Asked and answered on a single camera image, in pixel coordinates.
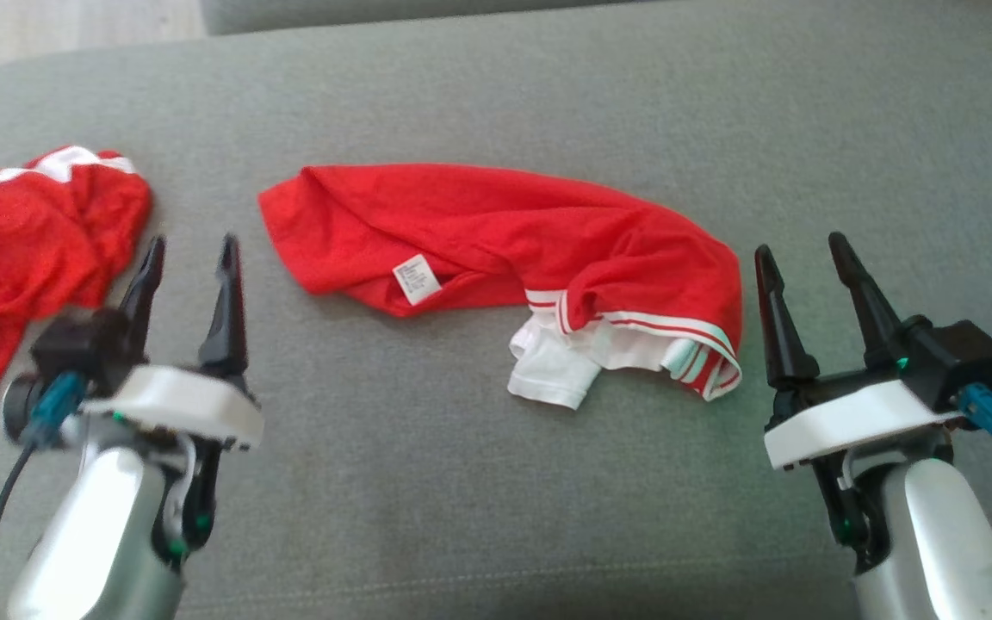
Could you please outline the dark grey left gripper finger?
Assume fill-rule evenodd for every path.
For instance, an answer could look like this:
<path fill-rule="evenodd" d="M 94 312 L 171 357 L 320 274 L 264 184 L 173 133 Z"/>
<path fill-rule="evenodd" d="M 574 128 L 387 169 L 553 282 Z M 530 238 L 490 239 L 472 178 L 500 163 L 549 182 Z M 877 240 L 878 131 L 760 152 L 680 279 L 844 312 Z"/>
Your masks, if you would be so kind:
<path fill-rule="evenodd" d="M 249 365 L 243 264 L 237 236 L 223 238 L 215 270 L 218 291 L 208 333 L 198 346 L 198 369 L 217 378 L 244 376 Z"/>
<path fill-rule="evenodd" d="M 131 366 L 146 361 L 146 341 L 150 328 L 152 303 L 162 282 L 166 238 L 152 237 L 148 251 L 121 300 L 121 335 L 118 337 L 118 361 Z"/>

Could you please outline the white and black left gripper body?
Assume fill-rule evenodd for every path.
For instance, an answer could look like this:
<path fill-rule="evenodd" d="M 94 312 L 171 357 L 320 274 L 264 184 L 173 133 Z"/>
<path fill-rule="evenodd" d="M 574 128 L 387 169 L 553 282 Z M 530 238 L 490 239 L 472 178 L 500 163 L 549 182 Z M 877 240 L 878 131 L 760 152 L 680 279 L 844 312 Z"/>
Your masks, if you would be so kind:
<path fill-rule="evenodd" d="M 252 450 L 264 439 L 264 413 L 236 385 L 192 370 L 139 365 L 113 395 L 80 403 L 86 415 L 118 413 L 143 429 L 163 428 Z"/>

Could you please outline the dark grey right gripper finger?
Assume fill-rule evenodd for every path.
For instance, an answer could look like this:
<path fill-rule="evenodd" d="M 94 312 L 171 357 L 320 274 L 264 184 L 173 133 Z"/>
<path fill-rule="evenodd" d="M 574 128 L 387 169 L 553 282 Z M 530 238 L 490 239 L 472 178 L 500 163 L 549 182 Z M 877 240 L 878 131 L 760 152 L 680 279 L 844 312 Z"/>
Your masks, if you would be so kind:
<path fill-rule="evenodd" d="M 771 247 L 754 253 L 757 305 L 763 334 L 766 379 L 772 388 L 811 383 L 820 374 L 818 362 L 804 349 L 784 298 L 784 280 Z"/>
<path fill-rule="evenodd" d="M 837 275 L 849 290 L 857 314 L 866 368 L 894 368 L 904 357 L 896 340 L 901 321 L 846 235 L 831 232 L 828 244 Z"/>

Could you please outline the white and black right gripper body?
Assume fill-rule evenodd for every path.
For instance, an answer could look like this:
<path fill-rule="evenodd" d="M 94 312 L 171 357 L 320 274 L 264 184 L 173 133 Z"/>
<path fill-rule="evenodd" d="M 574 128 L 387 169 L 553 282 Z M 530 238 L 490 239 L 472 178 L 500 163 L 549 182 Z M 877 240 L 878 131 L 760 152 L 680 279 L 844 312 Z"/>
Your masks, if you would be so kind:
<path fill-rule="evenodd" d="M 898 366 L 847 370 L 776 389 L 764 447 L 776 470 L 961 419 L 953 405 L 934 411 Z"/>

